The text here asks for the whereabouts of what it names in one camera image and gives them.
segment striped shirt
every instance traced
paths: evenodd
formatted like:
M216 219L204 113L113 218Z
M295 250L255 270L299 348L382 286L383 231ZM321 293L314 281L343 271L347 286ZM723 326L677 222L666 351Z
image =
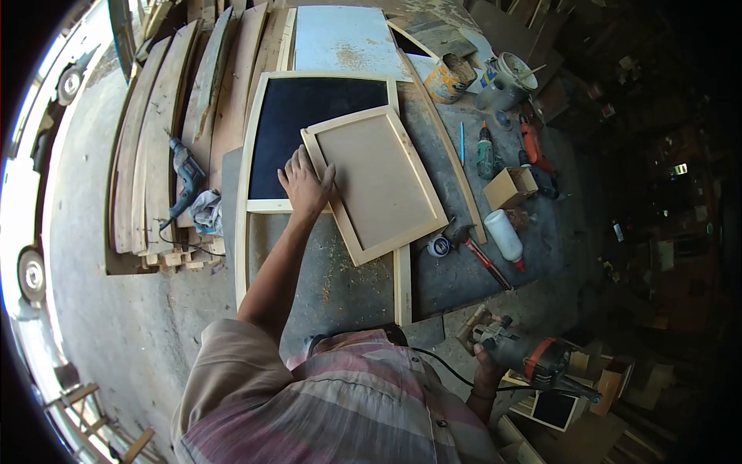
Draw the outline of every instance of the striped shirt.
M173 418L182 463L500 463L482 421L383 330L317 344L292 370L259 328L210 324Z

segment tape measure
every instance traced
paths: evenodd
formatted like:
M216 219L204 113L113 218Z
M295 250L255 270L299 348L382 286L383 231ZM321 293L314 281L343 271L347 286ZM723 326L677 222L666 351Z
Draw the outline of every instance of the tape measure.
M441 234L436 235L433 239L427 242L427 252L434 258L443 258L448 254L448 250L451 249L451 243Z

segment blue pencil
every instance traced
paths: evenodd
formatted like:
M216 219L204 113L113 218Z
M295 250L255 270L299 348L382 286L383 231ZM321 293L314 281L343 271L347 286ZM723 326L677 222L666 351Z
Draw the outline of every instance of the blue pencil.
M462 130L462 168L464 167L464 121L461 124Z

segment hand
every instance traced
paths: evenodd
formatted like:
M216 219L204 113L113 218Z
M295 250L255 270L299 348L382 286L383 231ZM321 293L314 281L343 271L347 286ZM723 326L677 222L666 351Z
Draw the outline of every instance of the hand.
M299 145L283 170L278 169L278 181L294 209L292 216L300 219L317 220L327 205L334 180L335 165L331 164L327 166L322 183L319 182L304 145Z
M501 321L499 316L492 316L495 321ZM494 398L497 388L500 385L502 376L508 371L508 368L495 363L485 348L479 343L474 345L474 356L479 361L474 373L473 392L483 398Z

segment bracelet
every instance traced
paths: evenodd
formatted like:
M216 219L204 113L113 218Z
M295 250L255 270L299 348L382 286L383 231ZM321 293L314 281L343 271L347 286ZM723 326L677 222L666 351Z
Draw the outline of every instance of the bracelet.
M494 396L490 396L490 397L478 395L478 394L474 393L474 389L473 388L471 389L471 392L469 394L471 396L474 396L475 398L483 399L484 401L494 401L495 398L497 397L497 393L495 393Z

